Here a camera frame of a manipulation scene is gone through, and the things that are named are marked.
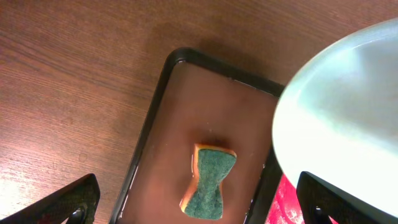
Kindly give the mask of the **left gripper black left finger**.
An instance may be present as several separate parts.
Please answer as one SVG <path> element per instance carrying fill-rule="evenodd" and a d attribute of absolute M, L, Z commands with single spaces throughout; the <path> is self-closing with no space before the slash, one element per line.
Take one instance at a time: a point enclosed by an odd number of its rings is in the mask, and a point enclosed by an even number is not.
<path fill-rule="evenodd" d="M 92 224 L 100 200 L 94 174 L 86 174 L 28 207 L 4 218 L 1 223 Z"/>

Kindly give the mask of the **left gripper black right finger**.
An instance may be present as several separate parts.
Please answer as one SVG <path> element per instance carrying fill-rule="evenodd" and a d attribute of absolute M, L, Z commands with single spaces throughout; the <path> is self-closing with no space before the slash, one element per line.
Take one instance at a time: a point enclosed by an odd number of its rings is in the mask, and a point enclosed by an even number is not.
<path fill-rule="evenodd" d="M 383 224 L 389 214 L 306 171 L 301 172 L 296 194 L 305 224 Z"/>

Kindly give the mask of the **light blue plate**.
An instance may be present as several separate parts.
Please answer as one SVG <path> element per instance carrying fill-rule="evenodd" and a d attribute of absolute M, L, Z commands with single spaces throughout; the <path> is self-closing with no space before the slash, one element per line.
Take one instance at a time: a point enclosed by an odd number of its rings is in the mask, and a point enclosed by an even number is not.
<path fill-rule="evenodd" d="M 285 87 L 272 141 L 292 185 L 307 171 L 397 215 L 397 20 L 330 45 Z"/>

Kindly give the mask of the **green and yellow sponge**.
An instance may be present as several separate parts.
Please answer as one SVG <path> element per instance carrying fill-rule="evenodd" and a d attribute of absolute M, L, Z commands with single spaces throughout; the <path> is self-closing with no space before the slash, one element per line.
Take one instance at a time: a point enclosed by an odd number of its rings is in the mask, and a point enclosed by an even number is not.
<path fill-rule="evenodd" d="M 192 218 L 221 219 L 222 183 L 236 161 L 237 155 L 230 149 L 195 144 L 192 154 L 192 180 L 181 199 L 181 211 Z"/>

